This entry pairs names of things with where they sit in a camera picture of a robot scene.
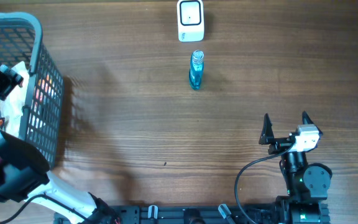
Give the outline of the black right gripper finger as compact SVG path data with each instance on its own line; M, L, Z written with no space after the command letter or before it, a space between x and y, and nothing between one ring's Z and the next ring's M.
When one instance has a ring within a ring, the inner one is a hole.
M272 129L272 122L270 120L269 114L265 113L264 124L262 126L262 131L259 138L259 144L267 145L273 143L274 143L274 134Z
M306 111L303 111L303 112L302 112L302 122L303 122L303 124L313 124L313 125L317 128L317 130L318 130L318 132L319 132L319 135L320 135L320 136L323 135L322 130L320 130L320 129L317 127L317 125L315 125L315 123L312 121L312 119L309 117L309 115L308 115L308 113L307 113Z

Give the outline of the blue liquid plastic bottle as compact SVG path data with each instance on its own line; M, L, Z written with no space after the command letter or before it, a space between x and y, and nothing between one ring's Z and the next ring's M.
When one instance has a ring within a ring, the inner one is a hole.
M199 90L204 70L204 52L202 50L195 50L191 55L189 83L192 89Z

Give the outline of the white plastic pouch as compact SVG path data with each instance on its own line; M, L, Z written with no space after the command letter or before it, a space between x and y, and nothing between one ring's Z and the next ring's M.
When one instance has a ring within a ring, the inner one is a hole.
M0 100L1 116L5 118L5 132L18 138L21 118L23 116L22 107L25 105L30 75L24 61L17 63L12 68L1 65L0 71L16 72L23 78L21 83L13 88L4 101Z

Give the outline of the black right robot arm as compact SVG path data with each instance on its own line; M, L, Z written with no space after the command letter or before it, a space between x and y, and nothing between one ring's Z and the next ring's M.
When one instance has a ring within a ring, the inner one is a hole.
M280 156L280 170L287 187L286 196L278 196L274 202L275 223L315 223L331 221L328 206L328 190L332 170L321 163L310 164L306 153L318 147L323 132L312 122L307 112L302 113L302 123L285 138L276 138L268 114L259 144L268 145L271 156Z

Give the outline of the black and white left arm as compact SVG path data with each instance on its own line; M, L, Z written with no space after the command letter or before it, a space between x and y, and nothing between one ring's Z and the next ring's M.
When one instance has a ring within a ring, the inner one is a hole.
M17 72L0 69L0 99L23 82ZM70 223L120 223L117 212L101 198L70 186L50 171L33 145L0 126L0 202L36 203L63 215Z

